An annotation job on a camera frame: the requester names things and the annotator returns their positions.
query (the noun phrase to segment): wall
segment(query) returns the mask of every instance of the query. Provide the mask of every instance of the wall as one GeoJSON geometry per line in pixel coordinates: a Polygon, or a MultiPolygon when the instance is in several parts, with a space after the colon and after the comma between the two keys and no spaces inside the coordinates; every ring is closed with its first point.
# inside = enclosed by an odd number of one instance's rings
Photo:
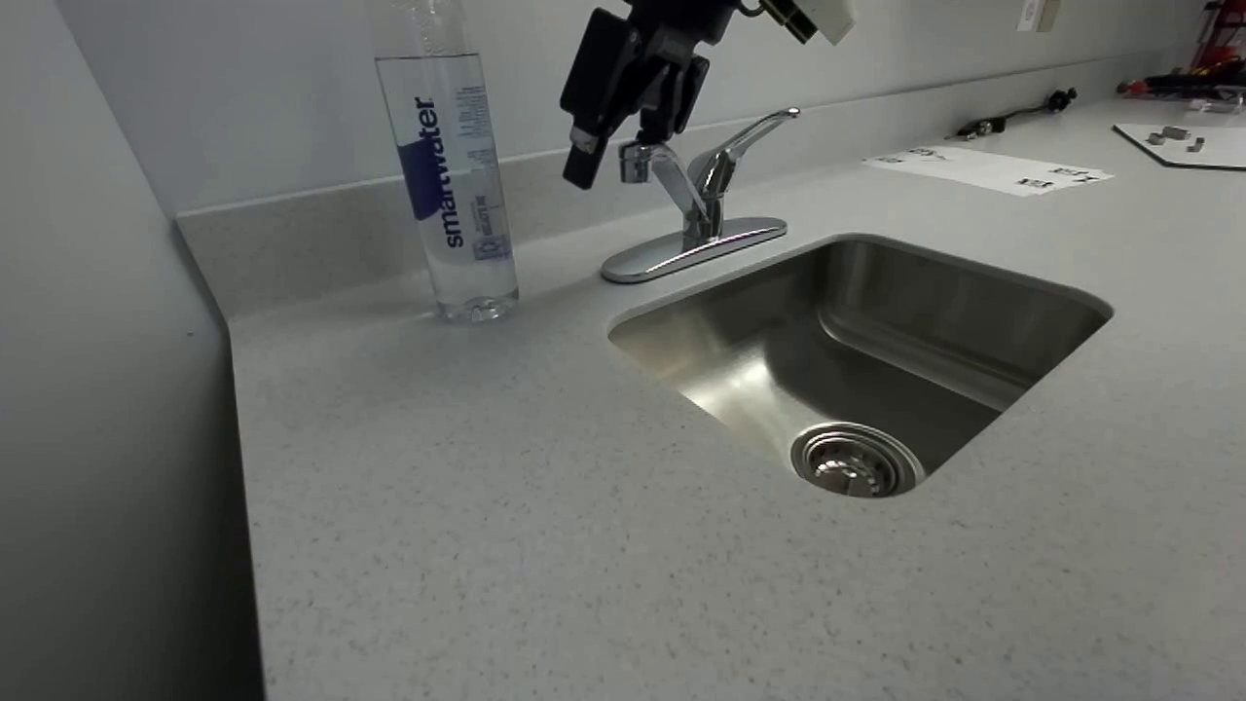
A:
{"type": "Polygon", "coordinates": [[[248,698],[220,336],[50,0],[0,85],[0,698],[248,698]]]}
{"type": "MultiPolygon", "coordinates": [[[[506,158],[566,146],[566,67],[596,0],[463,0],[506,158]]],[[[174,210],[393,175],[362,0],[63,0],[154,192],[174,210]]],[[[1076,58],[1187,50],[1196,0],[1062,0],[1016,36],[1019,0],[851,0],[843,47],[737,19],[697,121],[840,102],[1076,58]]]]}

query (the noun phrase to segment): clear plastic bottle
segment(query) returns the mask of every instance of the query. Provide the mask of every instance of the clear plastic bottle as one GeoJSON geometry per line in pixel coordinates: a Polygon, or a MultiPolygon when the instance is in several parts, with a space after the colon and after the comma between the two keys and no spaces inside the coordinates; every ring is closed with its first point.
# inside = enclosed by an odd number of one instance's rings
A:
{"type": "Polygon", "coordinates": [[[442,318],[518,302],[493,121],[461,0],[371,0],[378,82],[442,318]]]}

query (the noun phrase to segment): sink drain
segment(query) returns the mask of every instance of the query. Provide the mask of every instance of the sink drain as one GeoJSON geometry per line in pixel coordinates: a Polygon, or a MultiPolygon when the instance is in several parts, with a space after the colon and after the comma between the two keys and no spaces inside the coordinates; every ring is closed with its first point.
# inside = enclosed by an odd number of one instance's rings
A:
{"type": "Polygon", "coordinates": [[[789,463],[801,479],[847,498],[890,498],[927,479],[907,444],[867,423],[812,423],[793,439],[789,463]]]}

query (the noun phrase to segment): faucet handle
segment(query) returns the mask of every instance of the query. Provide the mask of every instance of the faucet handle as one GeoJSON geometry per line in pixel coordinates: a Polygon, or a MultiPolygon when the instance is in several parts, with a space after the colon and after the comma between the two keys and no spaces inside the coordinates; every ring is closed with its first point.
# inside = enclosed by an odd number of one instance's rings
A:
{"type": "Polygon", "coordinates": [[[618,145],[618,179],[623,183],[651,183],[654,146],[651,145],[618,145]]]}
{"type": "Polygon", "coordinates": [[[781,127],[788,121],[801,117],[801,108],[773,108],[749,127],[738,127],[733,139],[720,146],[707,146],[692,158],[690,175],[703,192],[703,198],[720,198],[733,185],[737,162],[742,158],[749,146],[757,146],[763,137],[781,127]]]}

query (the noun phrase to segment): stainless steel sink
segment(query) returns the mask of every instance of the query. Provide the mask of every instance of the stainless steel sink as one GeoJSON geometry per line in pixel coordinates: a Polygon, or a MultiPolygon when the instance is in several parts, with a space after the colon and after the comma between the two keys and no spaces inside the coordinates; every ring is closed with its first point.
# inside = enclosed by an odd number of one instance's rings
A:
{"type": "Polygon", "coordinates": [[[623,318],[610,342],[810,484],[882,498],[940,470],[1108,315],[1076,287],[840,239],[623,318]]]}

